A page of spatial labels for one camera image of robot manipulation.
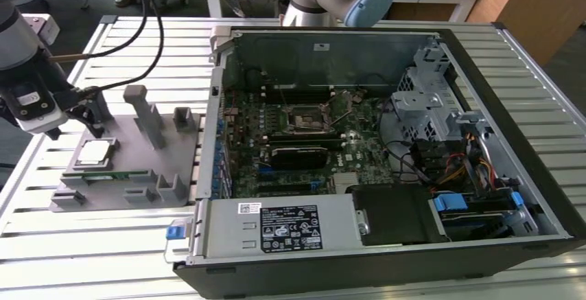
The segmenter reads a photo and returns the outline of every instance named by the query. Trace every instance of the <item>table leg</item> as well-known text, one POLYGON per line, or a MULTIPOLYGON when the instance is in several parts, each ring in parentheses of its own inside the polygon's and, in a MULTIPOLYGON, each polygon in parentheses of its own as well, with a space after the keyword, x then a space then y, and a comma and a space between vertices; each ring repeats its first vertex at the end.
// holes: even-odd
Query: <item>table leg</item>
POLYGON ((209 17, 213 19, 220 19, 221 16, 221 0, 206 0, 208 9, 209 9, 209 17))
POLYGON ((476 0, 459 0, 457 6, 453 8, 453 13, 449 17, 449 22, 465 22, 475 2, 476 0))

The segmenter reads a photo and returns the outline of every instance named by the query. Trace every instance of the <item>motherboard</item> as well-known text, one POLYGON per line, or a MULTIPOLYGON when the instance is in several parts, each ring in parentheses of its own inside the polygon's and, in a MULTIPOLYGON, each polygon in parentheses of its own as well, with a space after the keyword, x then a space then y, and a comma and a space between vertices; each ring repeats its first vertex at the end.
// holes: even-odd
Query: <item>motherboard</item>
POLYGON ((382 100, 365 89, 226 92, 225 148, 232 198, 344 193, 390 183, 377 135, 382 100))

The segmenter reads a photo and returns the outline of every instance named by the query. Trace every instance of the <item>barcode sticker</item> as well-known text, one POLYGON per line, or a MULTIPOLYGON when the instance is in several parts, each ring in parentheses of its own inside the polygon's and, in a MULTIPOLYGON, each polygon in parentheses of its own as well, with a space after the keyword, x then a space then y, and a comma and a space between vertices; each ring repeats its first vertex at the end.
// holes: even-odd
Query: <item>barcode sticker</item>
POLYGON ((237 203, 237 214, 258 214, 261 203, 237 203))

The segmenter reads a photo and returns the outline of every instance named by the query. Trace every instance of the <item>red wire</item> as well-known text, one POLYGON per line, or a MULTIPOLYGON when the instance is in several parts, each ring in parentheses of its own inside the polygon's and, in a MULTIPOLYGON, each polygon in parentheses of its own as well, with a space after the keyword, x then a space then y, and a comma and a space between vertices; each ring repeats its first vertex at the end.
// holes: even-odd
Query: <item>red wire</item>
POLYGON ((460 156, 463 156, 464 154, 463 153, 459 153, 459 154, 451 154, 449 156, 448 156, 448 158, 447 158, 447 160, 445 160, 445 173, 447 173, 447 170, 449 169, 449 161, 451 161, 451 159, 452 158, 456 158, 456 157, 460 157, 460 156))
POLYGON ((488 173, 491 174, 491 186, 492 186, 492 189, 496 189, 495 187, 493 187, 493 167, 488 164, 488 166, 491 167, 489 168, 489 170, 488 170, 488 173))

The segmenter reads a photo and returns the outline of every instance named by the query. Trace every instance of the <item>cpu socket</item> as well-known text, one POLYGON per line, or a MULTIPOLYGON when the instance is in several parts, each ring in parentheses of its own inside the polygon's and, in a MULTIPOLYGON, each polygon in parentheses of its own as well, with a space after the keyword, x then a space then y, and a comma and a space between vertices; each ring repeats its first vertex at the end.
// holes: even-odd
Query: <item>cpu socket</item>
POLYGON ((329 109, 322 105, 294 106, 284 109, 286 131, 292 134, 322 134, 330 132, 329 109))

